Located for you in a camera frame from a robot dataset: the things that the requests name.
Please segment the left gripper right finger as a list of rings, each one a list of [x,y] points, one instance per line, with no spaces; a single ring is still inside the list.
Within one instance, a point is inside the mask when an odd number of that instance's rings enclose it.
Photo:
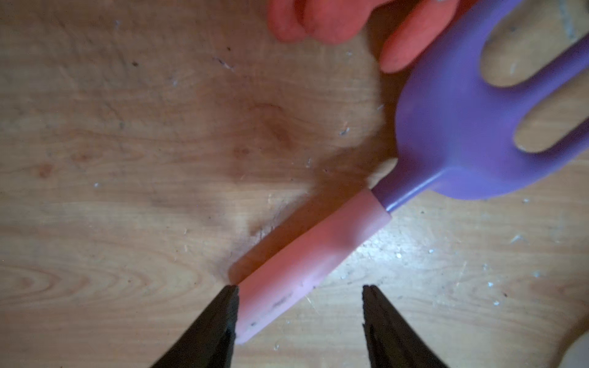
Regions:
[[[363,286],[362,298],[372,367],[447,368],[377,286]]]

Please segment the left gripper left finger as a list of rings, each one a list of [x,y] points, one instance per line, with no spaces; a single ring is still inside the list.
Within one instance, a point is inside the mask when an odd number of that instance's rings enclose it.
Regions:
[[[227,285],[152,368],[230,367],[238,310],[239,287]]]

